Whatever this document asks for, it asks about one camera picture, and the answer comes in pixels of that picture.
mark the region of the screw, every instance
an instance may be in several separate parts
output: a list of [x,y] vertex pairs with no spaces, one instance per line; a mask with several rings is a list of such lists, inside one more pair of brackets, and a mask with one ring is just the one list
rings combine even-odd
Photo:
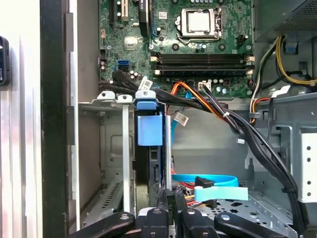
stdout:
[[187,213],[190,214],[190,215],[193,215],[193,214],[195,214],[195,210],[193,210],[193,209],[188,209],[188,210],[187,210]]
[[127,216],[127,214],[123,214],[121,217],[120,217],[121,220],[127,220],[129,219],[129,217]]
[[159,209],[154,209],[153,213],[154,214],[161,214],[162,212]]
[[225,221],[229,221],[230,217],[228,215],[221,215],[221,218]]

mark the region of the green circuit board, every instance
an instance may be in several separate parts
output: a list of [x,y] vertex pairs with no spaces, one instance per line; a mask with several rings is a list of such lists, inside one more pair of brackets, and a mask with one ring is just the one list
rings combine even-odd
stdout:
[[[130,71],[138,73],[133,80],[139,84],[142,75],[146,75],[154,83],[155,87],[170,91],[177,80],[198,82],[203,80],[212,81],[217,79],[224,80],[225,84],[212,83],[211,89],[217,97],[239,97],[248,96],[249,76],[239,76],[230,78],[214,77],[187,77],[187,78],[169,78],[157,76],[151,69],[151,52],[160,52],[164,54],[197,54],[197,45],[205,44],[206,48],[200,54],[246,54],[252,55],[252,6],[251,0],[152,0],[153,5],[153,24],[156,29],[161,28],[159,35],[152,34],[148,38],[141,35],[139,23],[138,4],[128,0],[128,20],[117,19],[117,13],[121,12],[115,4],[115,22],[113,26],[109,24],[110,18],[110,0],[100,0],[100,50],[101,54],[106,54],[106,70],[100,70],[101,80],[111,80],[111,75],[117,69],[118,60],[128,60]],[[222,11],[222,38],[214,42],[192,42],[184,45],[176,38],[178,33],[175,21],[180,15],[182,9],[209,9],[221,7]],[[248,36],[243,45],[238,46],[237,37],[239,35]],[[179,50],[174,51],[173,44],[178,44]]]

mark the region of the sticker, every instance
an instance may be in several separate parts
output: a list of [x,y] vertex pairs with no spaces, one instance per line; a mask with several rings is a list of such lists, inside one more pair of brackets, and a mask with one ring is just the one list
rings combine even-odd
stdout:
[[287,93],[290,87],[291,87],[291,85],[287,85],[287,86],[282,87],[280,90],[273,92],[272,98],[276,98],[278,95],[282,95],[282,94]]
[[187,116],[181,114],[180,112],[178,112],[174,118],[174,120],[180,123],[182,126],[186,126],[188,119],[189,118]]
[[148,79],[147,76],[142,78],[142,81],[139,86],[139,90],[149,90],[152,86],[153,82]]
[[167,19],[167,12],[164,12],[164,11],[159,12],[158,18],[162,19],[162,20],[166,20]]
[[237,143],[238,143],[238,144],[245,144],[246,141],[245,141],[244,139],[238,138],[238,139],[237,139]]

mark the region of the motherboard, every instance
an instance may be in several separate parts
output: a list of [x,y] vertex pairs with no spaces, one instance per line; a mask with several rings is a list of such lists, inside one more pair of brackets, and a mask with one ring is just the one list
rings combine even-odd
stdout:
[[249,97],[251,22],[251,0],[100,0],[100,80],[120,69],[166,91],[184,81]]

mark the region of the capacitor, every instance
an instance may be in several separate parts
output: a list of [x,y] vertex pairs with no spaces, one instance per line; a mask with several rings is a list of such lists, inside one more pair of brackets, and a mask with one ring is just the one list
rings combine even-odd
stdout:
[[121,10],[121,1],[117,1],[117,8],[118,10]]
[[158,28],[157,28],[157,34],[158,34],[158,35],[160,34],[160,31],[161,31],[161,28],[158,27]]

